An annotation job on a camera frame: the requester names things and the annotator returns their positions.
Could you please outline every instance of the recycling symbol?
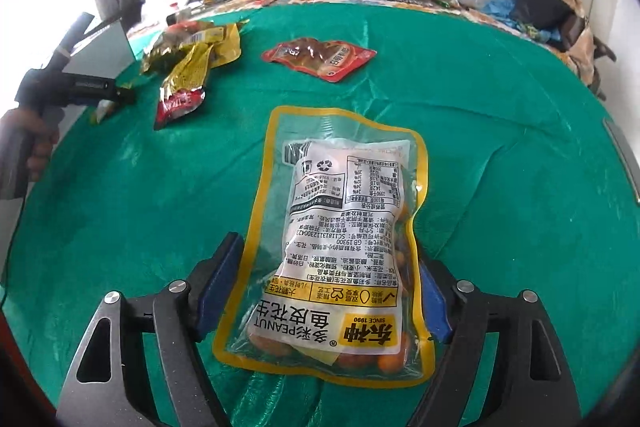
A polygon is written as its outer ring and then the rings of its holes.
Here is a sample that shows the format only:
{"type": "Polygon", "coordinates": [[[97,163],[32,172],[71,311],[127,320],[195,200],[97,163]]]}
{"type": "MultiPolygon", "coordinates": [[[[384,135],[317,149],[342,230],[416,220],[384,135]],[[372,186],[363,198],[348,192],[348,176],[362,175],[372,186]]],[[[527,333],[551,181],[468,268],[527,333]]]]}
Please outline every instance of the recycling symbol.
{"type": "Polygon", "coordinates": [[[322,172],[327,172],[329,170],[329,168],[331,167],[332,163],[330,160],[323,160],[321,162],[318,162],[318,169],[320,169],[322,172]]]}

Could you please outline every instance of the red snack package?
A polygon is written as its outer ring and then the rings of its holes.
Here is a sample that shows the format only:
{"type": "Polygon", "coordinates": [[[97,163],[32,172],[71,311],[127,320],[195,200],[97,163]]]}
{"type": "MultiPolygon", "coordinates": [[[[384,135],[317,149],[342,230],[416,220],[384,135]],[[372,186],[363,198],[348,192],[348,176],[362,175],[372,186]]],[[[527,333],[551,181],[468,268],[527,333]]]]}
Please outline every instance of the red snack package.
{"type": "Polygon", "coordinates": [[[348,42],[321,42],[302,37],[281,42],[275,48],[265,51],[262,60],[279,62],[292,70],[312,74],[327,82],[340,82],[351,71],[375,56],[375,51],[348,42]]]}

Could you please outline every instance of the bed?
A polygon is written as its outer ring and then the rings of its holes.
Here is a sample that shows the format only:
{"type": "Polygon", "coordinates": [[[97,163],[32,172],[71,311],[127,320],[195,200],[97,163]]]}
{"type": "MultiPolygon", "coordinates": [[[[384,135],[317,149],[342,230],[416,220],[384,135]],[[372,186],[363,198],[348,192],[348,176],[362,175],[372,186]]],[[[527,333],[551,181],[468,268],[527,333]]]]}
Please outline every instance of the bed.
{"type": "MultiPolygon", "coordinates": [[[[139,76],[135,64],[119,82],[133,82],[138,103],[99,126],[83,115],[34,188],[3,311],[49,399],[57,402],[101,296],[156,292],[208,257],[228,230],[246,233],[271,110],[332,100],[421,134],[430,189],[417,237],[484,291],[535,289],[581,406],[590,408],[635,342],[640,281],[640,211],[600,103],[548,50],[454,14],[252,2],[213,15],[249,23],[242,57],[215,71],[194,115],[153,131],[159,79],[139,76]],[[343,39],[378,54],[339,84],[260,60],[297,36],[343,39]]],[[[132,39],[138,55],[151,38],[132,39]]],[[[404,425],[428,385],[370,390],[250,373],[218,362],[211,338],[200,354],[234,425],[404,425]]],[[[482,407],[495,340],[486,343],[463,423],[482,407]]],[[[175,424],[153,341],[145,348],[159,415],[175,424]]]]}

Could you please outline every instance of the pile of snack packages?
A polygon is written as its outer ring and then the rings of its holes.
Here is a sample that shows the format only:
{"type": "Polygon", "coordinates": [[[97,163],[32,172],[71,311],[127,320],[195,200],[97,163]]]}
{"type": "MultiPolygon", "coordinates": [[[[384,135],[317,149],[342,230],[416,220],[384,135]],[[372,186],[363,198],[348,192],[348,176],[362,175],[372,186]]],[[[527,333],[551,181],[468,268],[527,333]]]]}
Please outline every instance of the pile of snack packages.
{"type": "MultiPolygon", "coordinates": [[[[240,57],[240,29],[247,22],[179,22],[151,42],[143,55],[142,73],[164,75],[154,129],[162,129],[202,105],[209,71],[240,57]]],[[[375,55],[375,51],[348,42],[299,38],[278,44],[262,58],[327,82],[339,82],[375,55]]]]}

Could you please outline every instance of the finger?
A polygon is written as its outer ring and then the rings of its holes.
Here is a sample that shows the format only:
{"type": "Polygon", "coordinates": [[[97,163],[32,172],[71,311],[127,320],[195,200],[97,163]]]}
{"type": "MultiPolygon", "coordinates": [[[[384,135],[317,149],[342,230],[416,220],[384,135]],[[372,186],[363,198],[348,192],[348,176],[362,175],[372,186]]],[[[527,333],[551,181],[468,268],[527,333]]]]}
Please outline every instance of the finger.
{"type": "Polygon", "coordinates": [[[48,158],[49,156],[51,156],[52,150],[53,150],[53,146],[50,142],[48,141],[38,142],[33,147],[33,155],[43,156],[45,158],[48,158]]]}
{"type": "Polygon", "coordinates": [[[27,168],[33,172],[44,171],[45,167],[47,166],[47,163],[49,163],[48,158],[32,156],[27,160],[27,168]]]}
{"type": "Polygon", "coordinates": [[[18,107],[7,111],[2,123],[11,127],[20,127],[38,136],[50,136],[53,130],[44,123],[35,111],[18,107]]]}

